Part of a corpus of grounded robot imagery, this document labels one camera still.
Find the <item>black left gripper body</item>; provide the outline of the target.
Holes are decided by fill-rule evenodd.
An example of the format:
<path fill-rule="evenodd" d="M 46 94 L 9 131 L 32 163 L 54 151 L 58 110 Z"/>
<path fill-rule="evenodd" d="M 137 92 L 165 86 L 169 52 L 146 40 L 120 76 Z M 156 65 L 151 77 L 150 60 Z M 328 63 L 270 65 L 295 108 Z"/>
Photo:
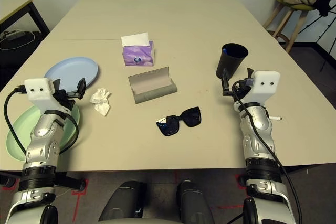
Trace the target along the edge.
<path fill-rule="evenodd" d="M 77 91 L 74 92 L 66 92 L 65 90 L 57 90 L 54 93 L 54 98 L 58 101 L 58 103 L 67 108 L 72 109 L 75 105 L 75 98 L 79 98 L 79 93 Z"/>

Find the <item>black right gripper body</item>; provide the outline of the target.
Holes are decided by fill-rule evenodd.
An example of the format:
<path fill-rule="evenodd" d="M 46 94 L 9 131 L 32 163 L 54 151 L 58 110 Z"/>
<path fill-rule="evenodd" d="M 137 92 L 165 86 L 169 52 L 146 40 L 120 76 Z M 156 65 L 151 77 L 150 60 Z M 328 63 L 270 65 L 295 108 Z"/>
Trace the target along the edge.
<path fill-rule="evenodd" d="M 253 84 L 253 82 L 254 82 L 253 79 L 248 80 L 248 78 L 236 81 L 232 85 L 232 89 L 230 90 L 230 95 L 223 95 L 223 96 L 233 97 L 234 101 L 237 101 L 237 98 L 241 100 L 251 90 L 251 85 Z"/>

